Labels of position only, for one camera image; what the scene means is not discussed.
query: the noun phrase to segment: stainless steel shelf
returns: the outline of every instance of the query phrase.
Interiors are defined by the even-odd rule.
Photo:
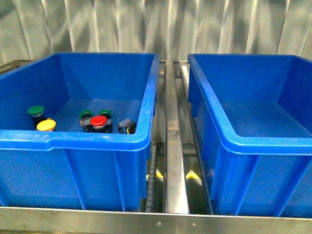
[[[145,212],[0,207],[0,233],[312,233],[312,219],[211,215],[211,204],[199,202],[200,196],[190,192],[191,179],[185,175],[189,171],[199,176],[200,179],[193,179],[199,188],[209,187],[200,175],[202,167],[197,160],[200,151],[193,138],[194,123],[189,116],[187,92],[187,62],[162,61],[148,168],[148,197],[141,209]],[[155,213],[161,211],[158,203],[162,203],[162,198],[166,213]],[[199,210],[192,207],[196,201],[195,206],[203,206],[202,210],[210,214],[189,214]]]

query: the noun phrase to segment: metal bar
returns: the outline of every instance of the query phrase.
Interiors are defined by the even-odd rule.
[[[195,145],[194,143],[182,143],[183,155],[195,155]]]
[[[97,234],[307,234],[312,233],[312,219],[1,207],[0,230]]]
[[[150,172],[147,182],[147,197],[146,197],[146,205],[145,212],[151,213],[153,212],[153,203],[154,203],[154,187],[155,187],[155,177],[156,177],[156,152],[157,146],[152,144],[152,156],[150,163]]]
[[[6,72],[12,71],[18,67],[21,67],[29,62],[31,62],[32,60],[14,60],[12,62],[6,63],[2,66],[0,66],[0,75],[4,74]]]
[[[189,77],[189,73],[187,71],[187,66],[186,65],[182,65],[180,72],[181,72],[180,74],[181,74],[182,79],[183,79],[183,84],[184,84],[184,88],[185,88],[186,98],[188,99],[189,98],[190,77]]]
[[[166,62],[166,213],[188,214],[173,62]]]

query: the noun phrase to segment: plastic crate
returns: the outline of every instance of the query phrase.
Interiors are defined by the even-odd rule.
[[[215,212],[312,217],[312,62],[188,60],[189,102]]]
[[[0,76],[0,204],[137,211],[159,56],[60,53]],[[56,132],[34,130],[27,109],[44,106]],[[79,113],[112,111],[112,134],[84,133]],[[135,134],[118,134],[124,118]]]

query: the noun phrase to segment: green push button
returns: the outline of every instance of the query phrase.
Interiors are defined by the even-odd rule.
[[[90,110],[83,110],[83,111],[81,111],[80,114],[79,114],[80,119],[81,119],[85,114],[90,114],[91,116],[93,115],[92,111],[90,111]]]
[[[43,112],[43,110],[44,110],[43,106],[32,106],[27,110],[27,113],[33,116],[40,114],[41,112]]]

